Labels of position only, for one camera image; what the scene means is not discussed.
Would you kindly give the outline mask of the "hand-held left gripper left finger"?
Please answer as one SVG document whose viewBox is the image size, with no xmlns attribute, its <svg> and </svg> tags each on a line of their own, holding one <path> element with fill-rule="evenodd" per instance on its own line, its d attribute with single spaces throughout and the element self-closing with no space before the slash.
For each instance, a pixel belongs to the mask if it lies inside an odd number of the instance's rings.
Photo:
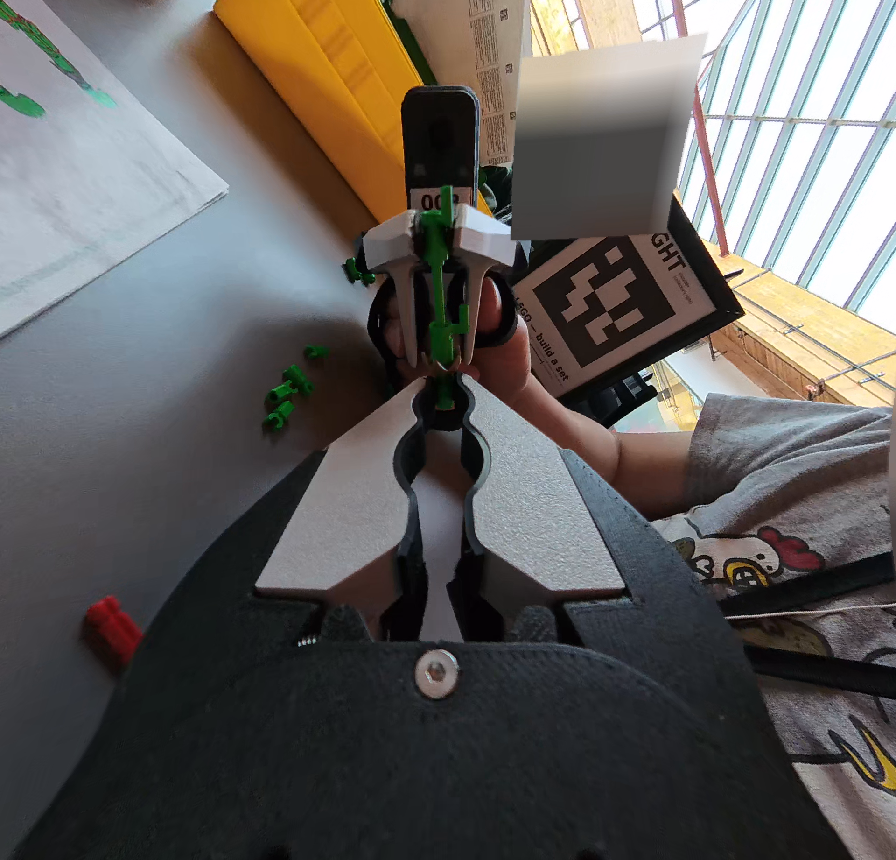
<svg viewBox="0 0 896 860">
<path fill-rule="evenodd" d="M 419 378 L 330 443 L 262 573 L 263 597 L 349 605 L 375 639 L 400 597 L 396 552 L 409 527 L 409 487 L 399 483 L 400 441 L 420 423 Z"/>
</svg>

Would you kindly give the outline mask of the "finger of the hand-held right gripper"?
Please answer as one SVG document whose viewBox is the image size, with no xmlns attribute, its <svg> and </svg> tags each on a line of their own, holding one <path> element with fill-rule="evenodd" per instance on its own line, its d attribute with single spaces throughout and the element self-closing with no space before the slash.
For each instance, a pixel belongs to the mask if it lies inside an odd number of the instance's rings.
<svg viewBox="0 0 896 860">
<path fill-rule="evenodd" d="M 362 239 L 366 271 L 381 273 L 399 264 L 418 264 L 415 239 L 419 221 L 419 212 L 402 212 L 368 230 Z"/>
<path fill-rule="evenodd" d="M 512 269 L 511 228 L 475 207 L 458 207 L 454 216 L 454 259 L 469 269 Z"/>
</svg>

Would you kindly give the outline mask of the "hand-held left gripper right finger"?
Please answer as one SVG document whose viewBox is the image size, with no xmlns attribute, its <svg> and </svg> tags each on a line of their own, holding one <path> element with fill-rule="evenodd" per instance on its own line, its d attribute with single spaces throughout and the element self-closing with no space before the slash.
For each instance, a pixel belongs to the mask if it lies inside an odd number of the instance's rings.
<svg viewBox="0 0 896 860">
<path fill-rule="evenodd" d="M 467 375 L 464 542 L 454 613 L 465 641 L 500 641 L 528 606 L 615 600 L 626 586 L 553 440 Z"/>
</svg>

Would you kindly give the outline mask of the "green lego bamboo stalk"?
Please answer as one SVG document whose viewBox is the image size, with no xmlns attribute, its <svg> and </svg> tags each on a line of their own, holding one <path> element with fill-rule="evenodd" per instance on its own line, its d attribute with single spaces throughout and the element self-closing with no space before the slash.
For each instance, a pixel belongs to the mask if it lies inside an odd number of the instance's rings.
<svg viewBox="0 0 896 860">
<path fill-rule="evenodd" d="M 458 321 L 452 321 L 445 301 L 444 266 L 449 259 L 451 242 L 449 232 L 454 227 L 454 192 L 449 185 L 440 191 L 440 206 L 420 215 L 420 228 L 424 238 L 423 260 L 426 262 L 433 288 L 433 321 L 429 324 L 430 358 L 434 366 L 437 387 L 435 408 L 438 411 L 454 409 L 454 381 L 452 377 L 459 364 L 455 337 L 469 332 L 468 306 L 460 306 Z"/>
</svg>

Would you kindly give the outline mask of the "red lego piece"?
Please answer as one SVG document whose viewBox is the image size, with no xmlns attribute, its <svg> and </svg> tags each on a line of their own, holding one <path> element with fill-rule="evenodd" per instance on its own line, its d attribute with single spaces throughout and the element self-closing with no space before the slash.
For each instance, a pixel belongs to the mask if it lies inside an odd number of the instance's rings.
<svg viewBox="0 0 896 860">
<path fill-rule="evenodd" d="M 113 675 L 120 675 L 133 659 L 143 634 L 118 598 L 106 596 L 85 612 L 83 637 L 106 668 Z"/>
</svg>

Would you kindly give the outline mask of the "lego instruction booklet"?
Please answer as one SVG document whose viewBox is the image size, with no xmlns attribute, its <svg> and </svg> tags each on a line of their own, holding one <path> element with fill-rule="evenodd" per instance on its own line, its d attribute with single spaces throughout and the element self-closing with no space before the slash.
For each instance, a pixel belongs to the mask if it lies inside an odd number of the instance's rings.
<svg viewBox="0 0 896 860">
<path fill-rule="evenodd" d="M 42 0 L 1 2 L 1 333 L 229 187 Z"/>
</svg>

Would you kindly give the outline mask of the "person's right hand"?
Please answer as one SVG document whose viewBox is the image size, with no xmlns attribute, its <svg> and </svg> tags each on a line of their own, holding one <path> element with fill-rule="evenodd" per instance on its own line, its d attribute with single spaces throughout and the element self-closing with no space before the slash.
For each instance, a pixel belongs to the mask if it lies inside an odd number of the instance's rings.
<svg viewBox="0 0 896 860">
<path fill-rule="evenodd" d="M 467 373 L 508 406 L 513 406 L 532 380 L 532 358 L 528 329 L 516 315 L 516 327 L 507 328 L 509 312 L 517 311 L 504 281 L 487 275 L 483 282 L 476 320 L 475 353 Z M 378 329 L 374 339 L 386 363 L 389 384 L 398 391 L 426 374 L 409 365 L 402 336 L 393 282 L 387 280 L 375 296 L 368 324 Z"/>
</svg>

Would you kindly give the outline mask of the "white printed leaflet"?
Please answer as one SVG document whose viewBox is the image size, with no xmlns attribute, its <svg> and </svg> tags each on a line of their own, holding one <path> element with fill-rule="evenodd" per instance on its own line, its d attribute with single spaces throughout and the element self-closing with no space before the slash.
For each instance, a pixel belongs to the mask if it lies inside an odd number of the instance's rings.
<svg viewBox="0 0 896 860">
<path fill-rule="evenodd" d="M 480 107 L 479 163 L 512 161 L 529 0 L 392 0 L 440 85 L 465 85 Z"/>
</svg>

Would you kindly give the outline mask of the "black framed marker sign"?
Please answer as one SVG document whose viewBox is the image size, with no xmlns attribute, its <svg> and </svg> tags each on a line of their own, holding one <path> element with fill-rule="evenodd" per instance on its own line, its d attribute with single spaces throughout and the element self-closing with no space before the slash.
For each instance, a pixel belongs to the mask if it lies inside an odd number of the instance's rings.
<svg viewBox="0 0 896 860">
<path fill-rule="evenodd" d="M 553 240 L 513 288 L 532 370 L 571 404 L 743 317 L 678 199 L 665 231 Z"/>
</svg>

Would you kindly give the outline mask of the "yellow plastic bin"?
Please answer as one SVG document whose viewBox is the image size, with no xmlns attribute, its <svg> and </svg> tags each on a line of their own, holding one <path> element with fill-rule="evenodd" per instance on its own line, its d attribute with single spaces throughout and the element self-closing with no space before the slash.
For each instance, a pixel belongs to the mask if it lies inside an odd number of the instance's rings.
<svg viewBox="0 0 896 860">
<path fill-rule="evenodd" d="M 422 84 L 379 0 L 217 0 L 214 12 L 377 222 L 407 207 L 400 104 Z"/>
</svg>

